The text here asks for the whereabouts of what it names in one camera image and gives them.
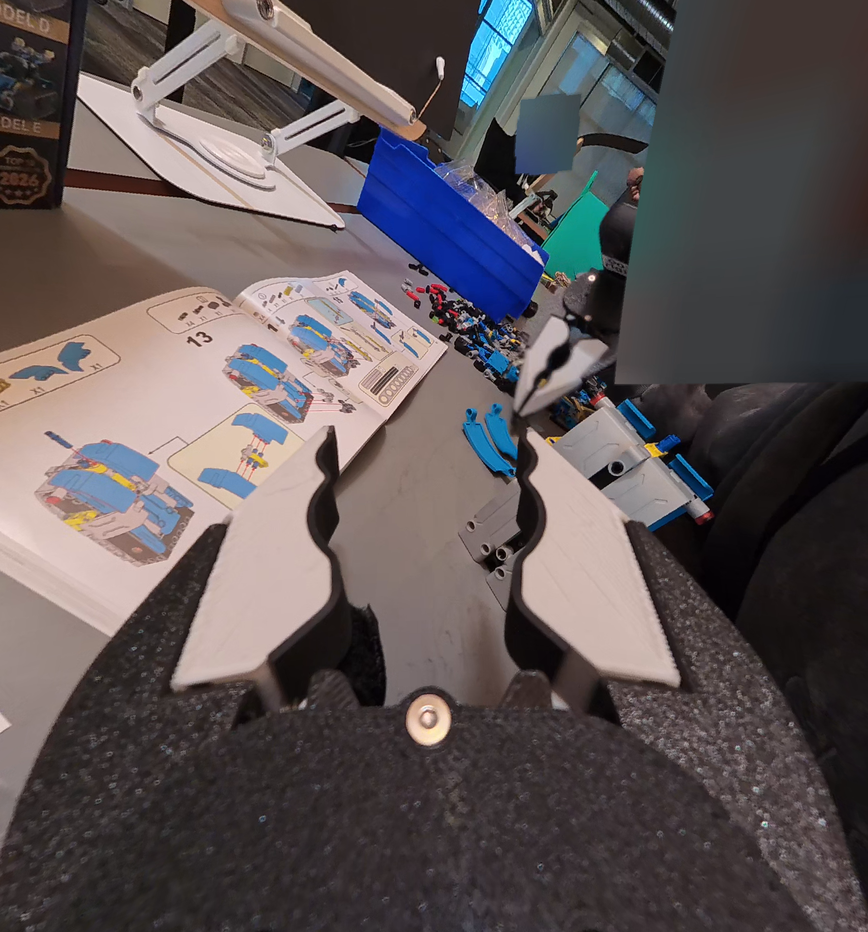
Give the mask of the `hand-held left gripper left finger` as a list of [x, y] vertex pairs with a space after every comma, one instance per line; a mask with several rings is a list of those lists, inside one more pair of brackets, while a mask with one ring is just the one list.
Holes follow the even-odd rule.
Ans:
[[338, 477], [335, 429], [323, 427], [234, 511], [173, 692], [248, 682], [278, 711], [303, 700], [312, 676], [345, 657], [353, 625], [331, 548]]

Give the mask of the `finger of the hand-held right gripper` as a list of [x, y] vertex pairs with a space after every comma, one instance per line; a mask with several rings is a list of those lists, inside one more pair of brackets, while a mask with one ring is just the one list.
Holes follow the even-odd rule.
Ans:
[[569, 384], [566, 368], [571, 355], [570, 326], [550, 317], [527, 350], [514, 392], [514, 414], [535, 414], [562, 398]]
[[[566, 372], [572, 389], [564, 396], [577, 390], [585, 379], [602, 371], [611, 361], [611, 348], [600, 340], [586, 338], [570, 342], [570, 345], [571, 355]], [[520, 414], [521, 417], [532, 415]]]

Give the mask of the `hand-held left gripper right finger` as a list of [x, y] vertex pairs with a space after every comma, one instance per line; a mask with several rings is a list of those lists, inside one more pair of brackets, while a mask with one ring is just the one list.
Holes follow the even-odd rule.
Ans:
[[517, 483], [512, 661], [577, 712], [599, 712], [612, 684], [679, 690], [682, 667], [634, 547], [645, 528], [534, 430], [519, 439]]

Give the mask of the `pile of small brick parts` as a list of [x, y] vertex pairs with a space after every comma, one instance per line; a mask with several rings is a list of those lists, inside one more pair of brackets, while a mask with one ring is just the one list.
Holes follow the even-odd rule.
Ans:
[[[440, 340], [451, 343], [470, 359], [498, 390], [514, 396], [518, 386], [529, 335], [510, 319], [492, 320], [460, 297], [453, 288], [432, 279], [419, 286], [406, 279], [401, 288], [416, 309], [425, 309], [429, 318], [442, 328]], [[595, 403], [606, 396], [606, 383], [598, 377], [585, 379], [580, 388], [557, 400], [550, 408], [550, 420], [564, 432], [575, 428], [595, 410]]]

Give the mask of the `grey blue toy brick model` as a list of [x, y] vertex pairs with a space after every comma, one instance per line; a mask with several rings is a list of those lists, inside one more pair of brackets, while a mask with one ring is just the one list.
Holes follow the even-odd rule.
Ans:
[[[675, 449], [675, 435], [656, 437], [656, 429], [630, 401], [615, 405], [601, 395], [593, 413], [578, 426], [547, 443], [627, 519], [658, 530], [686, 514], [698, 525], [713, 518], [714, 492]], [[471, 558], [484, 566], [486, 580], [502, 609], [509, 604], [510, 584], [523, 544], [517, 521], [520, 490], [511, 480], [467, 519], [459, 536]]]

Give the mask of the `grey desk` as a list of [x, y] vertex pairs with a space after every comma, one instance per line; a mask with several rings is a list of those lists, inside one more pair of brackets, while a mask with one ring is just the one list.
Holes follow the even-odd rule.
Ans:
[[[427, 325], [401, 292], [410, 256], [363, 217], [333, 232], [170, 194], [76, 105], [60, 209], [0, 211], [0, 352], [161, 293], [202, 285], [234, 297], [279, 276], [350, 270]], [[507, 403], [449, 350], [347, 467], [334, 536], [347, 593], [380, 622], [390, 702], [426, 684], [497, 701], [514, 673], [502, 615], [458, 538], [502, 481], [460, 422]], [[50, 727], [107, 636], [0, 572], [0, 845]]]

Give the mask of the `teal green board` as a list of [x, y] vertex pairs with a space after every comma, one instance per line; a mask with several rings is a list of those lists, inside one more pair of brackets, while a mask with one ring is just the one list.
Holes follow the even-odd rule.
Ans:
[[598, 170], [592, 172], [579, 197], [556, 222], [542, 246], [548, 255], [544, 276], [554, 283], [560, 277], [571, 282], [580, 274], [603, 267], [600, 226], [609, 205], [593, 191], [598, 175]]

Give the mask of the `blue curved brick piece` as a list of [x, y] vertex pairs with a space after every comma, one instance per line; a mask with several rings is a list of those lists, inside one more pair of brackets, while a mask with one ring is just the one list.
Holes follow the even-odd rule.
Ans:
[[513, 438], [508, 421], [503, 417], [503, 407], [494, 403], [484, 416], [484, 426], [487, 435], [498, 453], [504, 460], [516, 463], [518, 459], [518, 446]]
[[482, 464], [493, 474], [514, 477], [516, 469], [496, 449], [484, 426], [478, 421], [478, 411], [469, 407], [462, 425], [464, 437]]

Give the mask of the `clear plastic parts bags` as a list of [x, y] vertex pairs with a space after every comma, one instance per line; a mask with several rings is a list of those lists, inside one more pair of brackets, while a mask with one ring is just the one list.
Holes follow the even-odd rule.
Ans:
[[443, 162], [435, 166], [435, 172], [444, 180], [452, 190], [471, 204], [494, 226], [500, 229], [510, 239], [521, 247], [534, 259], [539, 254], [533, 240], [522, 230], [510, 215], [511, 203], [503, 192], [494, 190], [486, 180], [475, 171], [473, 164], [467, 159]]

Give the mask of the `blue plastic bin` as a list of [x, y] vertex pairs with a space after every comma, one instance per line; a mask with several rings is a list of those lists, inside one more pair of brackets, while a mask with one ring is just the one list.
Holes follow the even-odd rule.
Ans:
[[358, 211], [493, 320], [517, 319], [547, 253], [524, 248], [440, 178], [428, 152], [381, 128]]

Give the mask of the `open instruction booklet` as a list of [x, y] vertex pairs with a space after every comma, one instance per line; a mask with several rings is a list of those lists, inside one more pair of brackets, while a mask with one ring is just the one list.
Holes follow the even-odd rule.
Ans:
[[0, 353], [0, 572], [112, 635], [320, 428], [345, 468], [445, 352], [344, 271], [178, 290]]

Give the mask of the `glass window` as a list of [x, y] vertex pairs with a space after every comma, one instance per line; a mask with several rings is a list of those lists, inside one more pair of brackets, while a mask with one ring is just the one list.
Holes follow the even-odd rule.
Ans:
[[460, 102], [478, 110], [526, 26], [534, 18], [532, 1], [480, 1], [477, 25], [467, 56]]

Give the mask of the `dark flat board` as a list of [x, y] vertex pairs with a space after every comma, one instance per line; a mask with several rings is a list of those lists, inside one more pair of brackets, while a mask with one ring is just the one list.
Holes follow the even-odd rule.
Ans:
[[[479, 1], [287, 1], [312, 31], [419, 112], [428, 129], [453, 131]], [[428, 109], [422, 106], [444, 79]]]

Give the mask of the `white folding book stand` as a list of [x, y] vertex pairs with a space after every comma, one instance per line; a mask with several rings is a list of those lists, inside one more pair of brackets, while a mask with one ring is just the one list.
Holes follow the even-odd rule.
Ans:
[[[433, 88], [419, 105], [385, 86], [312, 28], [291, 2], [186, 2], [199, 24], [175, 39], [128, 84], [84, 74], [78, 101], [159, 180], [213, 206], [342, 230], [341, 209], [290, 167], [305, 144], [350, 129], [365, 117], [411, 142], [445, 78], [430, 64]], [[254, 130], [244, 117], [278, 117], [290, 91], [242, 66], [254, 52], [286, 76], [304, 78], [331, 100], [286, 126]]]

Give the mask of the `dark toy kit box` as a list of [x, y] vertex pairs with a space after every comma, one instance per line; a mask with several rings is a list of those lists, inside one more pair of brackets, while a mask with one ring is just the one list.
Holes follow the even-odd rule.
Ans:
[[0, 1], [0, 209], [62, 204], [87, 10]]

